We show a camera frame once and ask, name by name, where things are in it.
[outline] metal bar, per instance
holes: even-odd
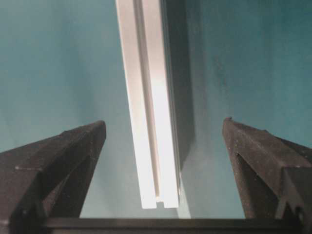
[[[277,219],[75,219],[49,218],[41,225],[49,234],[149,233],[300,233],[297,223]]]
[[[164,5],[116,0],[143,208],[178,207],[179,156]]]

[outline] blue-green wall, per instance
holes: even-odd
[[[192,217],[240,217],[225,117],[312,147],[312,1],[187,0],[194,139],[182,171]]]
[[[82,216],[141,209],[114,0],[2,0],[0,152],[102,119],[107,140]]]

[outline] teal background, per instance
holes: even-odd
[[[181,202],[191,217],[242,217],[222,121],[312,147],[312,1],[185,6],[191,101],[181,108],[192,137]],[[2,0],[0,29],[0,151],[102,119],[107,139],[82,216],[188,217],[140,208],[114,1]]]
[[[190,214],[242,217],[222,121],[312,147],[312,1],[187,0],[186,16],[193,100],[185,112],[193,111],[194,136],[182,180]]]

